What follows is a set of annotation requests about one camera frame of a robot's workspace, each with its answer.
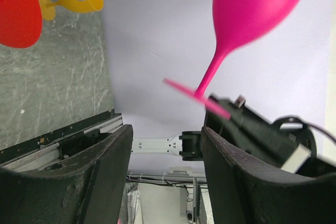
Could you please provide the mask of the red plastic wine glass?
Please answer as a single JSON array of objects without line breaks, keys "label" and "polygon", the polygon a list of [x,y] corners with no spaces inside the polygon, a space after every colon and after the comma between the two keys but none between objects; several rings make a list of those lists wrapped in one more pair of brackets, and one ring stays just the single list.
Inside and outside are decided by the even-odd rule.
[{"label": "red plastic wine glass", "polygon": [[41,36],[43,18],[38,0],[1,0],[1,44],[28,48]]}]

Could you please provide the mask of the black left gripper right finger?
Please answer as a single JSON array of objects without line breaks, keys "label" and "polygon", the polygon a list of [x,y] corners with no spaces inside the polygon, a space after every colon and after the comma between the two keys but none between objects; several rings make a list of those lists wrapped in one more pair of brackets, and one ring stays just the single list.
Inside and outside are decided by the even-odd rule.
[{"label": "black left gripper right finger", "polygon": [[215,223],[335,223],[335,173],[286,172],[208,127],[201,139]]}]

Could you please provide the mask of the pink plastic wine glass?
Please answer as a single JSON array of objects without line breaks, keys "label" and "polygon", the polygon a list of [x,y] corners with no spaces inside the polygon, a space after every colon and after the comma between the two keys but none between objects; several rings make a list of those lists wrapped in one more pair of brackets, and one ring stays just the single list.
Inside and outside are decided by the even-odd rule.
[{"label": "pink plastic wine glass", "polygon": [[218,103],[204,97],[205,90],[229,53],[278,26],[300,0],[213,0],[212,13],[216,36],[214,56],[196,90],[175,81],[164,83],[175,88],[208,110],[230,119],[231,114]]}]

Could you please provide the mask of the aluminium mounting rail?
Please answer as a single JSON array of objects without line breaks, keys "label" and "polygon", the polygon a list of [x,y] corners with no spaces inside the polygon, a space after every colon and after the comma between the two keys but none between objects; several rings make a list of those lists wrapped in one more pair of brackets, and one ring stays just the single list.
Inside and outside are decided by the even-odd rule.
[{"label": "aluminium mounting rail", "polygon": [[123,126],[114,110],[67,125],[1,150],[1,168],[41,170],[94,146]]}]

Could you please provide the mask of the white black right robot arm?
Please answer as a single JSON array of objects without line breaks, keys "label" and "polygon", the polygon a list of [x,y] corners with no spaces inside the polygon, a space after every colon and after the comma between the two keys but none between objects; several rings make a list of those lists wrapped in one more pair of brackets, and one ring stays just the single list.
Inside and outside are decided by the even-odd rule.
[{"label": "white black right robot arm", "polygon": [[[298,116],[283,116],[270,122],[246,106],[239,96],[235,101],[210,99],[231,113],[226,120],[206,111],[204,126],[224,140],[251,156],[277,168],[302,176],[318,177],[335,172],[335,165],[318,156],[313,130],[334,141],[325,129],[302,120]],[[166,138],[135,138],[132,154],[169,154],[183,161],[202,161],[202,141],[199,131],[184,131],[181,135]]]}]

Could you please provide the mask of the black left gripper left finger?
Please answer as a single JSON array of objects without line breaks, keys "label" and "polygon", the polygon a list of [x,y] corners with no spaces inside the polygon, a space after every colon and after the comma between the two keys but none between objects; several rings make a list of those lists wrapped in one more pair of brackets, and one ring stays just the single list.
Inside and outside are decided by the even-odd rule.
[{"label": "black left gripper left finger", "polygon": [[117,223],[133,141],[127,124],[51,169],[1,169],[1,223]]}]

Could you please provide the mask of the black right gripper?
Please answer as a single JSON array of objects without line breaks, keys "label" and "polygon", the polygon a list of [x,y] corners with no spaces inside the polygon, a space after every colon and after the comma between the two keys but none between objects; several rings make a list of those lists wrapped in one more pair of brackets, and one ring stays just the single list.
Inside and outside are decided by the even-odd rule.
[{"label": "black right gripper", "polygon": [[211,95],[210,100],[227,109],[232,115],[225,119],[207,110],[204,125],[232,145],[259,160],[282,166],[289,158],[289,140],[279,130],[242,105],[230,99]]}]

